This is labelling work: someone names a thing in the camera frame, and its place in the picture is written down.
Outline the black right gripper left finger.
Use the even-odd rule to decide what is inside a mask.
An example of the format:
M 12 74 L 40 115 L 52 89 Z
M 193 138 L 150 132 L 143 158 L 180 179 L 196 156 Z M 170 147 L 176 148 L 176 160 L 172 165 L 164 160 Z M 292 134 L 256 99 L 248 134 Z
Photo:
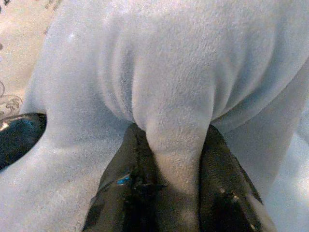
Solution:
M 164 188 L 146 133 L 130 124 L 91 199 L 82 232 L 159 232 L 155 201 Z

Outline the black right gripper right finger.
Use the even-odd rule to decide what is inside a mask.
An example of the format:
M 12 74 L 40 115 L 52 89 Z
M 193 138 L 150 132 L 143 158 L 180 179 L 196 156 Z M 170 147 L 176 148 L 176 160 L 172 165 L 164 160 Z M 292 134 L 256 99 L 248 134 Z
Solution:
M 209 125 L 199 163 L 200 232 L 263 232 L 249 196 L 263 202 L 223 136 Z

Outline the white fleece blanket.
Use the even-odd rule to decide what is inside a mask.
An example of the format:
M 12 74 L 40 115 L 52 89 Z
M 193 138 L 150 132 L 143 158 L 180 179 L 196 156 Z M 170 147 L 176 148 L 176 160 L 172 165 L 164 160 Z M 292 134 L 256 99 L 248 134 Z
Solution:
M 159 181 L 159 232 L 199 232 L 210 124 L 267 196 L 309 93 L 309 0 L 65 0 L 21 113 L 47 127 L 0 173 L 0 232 L 81 232 L 131 123 Z

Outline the black glossy rounded object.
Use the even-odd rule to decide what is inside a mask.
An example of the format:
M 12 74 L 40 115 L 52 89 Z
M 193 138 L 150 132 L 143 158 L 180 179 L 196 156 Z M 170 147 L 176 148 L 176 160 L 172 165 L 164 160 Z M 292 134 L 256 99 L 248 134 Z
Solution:
M 42 137 L 47 116 L 27 113 L 0 120 L 0 170 L 22 158 Z

